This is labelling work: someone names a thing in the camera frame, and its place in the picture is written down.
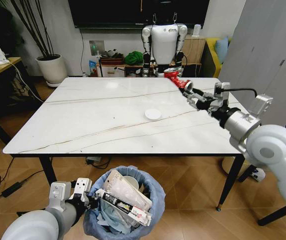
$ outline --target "potted plant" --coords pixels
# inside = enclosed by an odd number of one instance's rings
[[[67,77],[67,72],[63,57],[53,52],[52,42],[43,19],[40,0],[35,0],[36,10],[33,10],[30,0],[11,0],[11,3],[42,53],[42,56],[35,60],[46,79],[47,85],[50,87],[59,86]]]

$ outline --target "trash bag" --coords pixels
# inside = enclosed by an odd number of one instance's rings
[[[150,192],[150,200],[153,202],[153,204],[148,212],[152,214],[152,221],[149,226],[140,225],[131,233],[114,234],[108,232],[103,226],[97,223],[97,216],[99,214],[98,209],[88,210],[85,212],[83,222],[84,232],[87,235],[94,236],[99,240],[138,240],[141,237],[149,234],[155,224],[162,217],[165,210],[165,193],[162,186],[160,186],[160,184],[152,176],[150,176],[147,172],[138,170],[135,166],[119,166],[115,169],[123,176],[134,177],[138,181],[140,187],[142,184],[144,184],[144,187]],[[96,190],[102,188],[110,172],[111,170],[102,175],[95,182],[88,194],[89,196],[94,195]]]

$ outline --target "blue cushion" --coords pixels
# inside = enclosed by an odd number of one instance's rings
[[[220,64],[223,64],[223,62],[226,58],[227,49],[228,49],[228,37],[216,41],[215,52],[217,53],[218,60],[219,60]]]

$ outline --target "red object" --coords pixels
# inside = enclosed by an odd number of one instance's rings
[[[164,77],[170,79],[177,87],[184,89],[187,83],[190,82],[190,80],[182,81],[178,79],[178,71],[174,72],[165,72]]]

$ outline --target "paper packaging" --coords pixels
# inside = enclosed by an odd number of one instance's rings
[[[96,191],[96,194],[98,194],[104,201],[111,204],[112,206],[115,206],[122,212],[126,213],[129,217],[139,222],[143,226],[149,226],[152,220],[152,216],[149,212],[141,210],[135,206],[132,206],[131,204],[128,204],[112,196],[111,194],[107,193],[101,188]]]

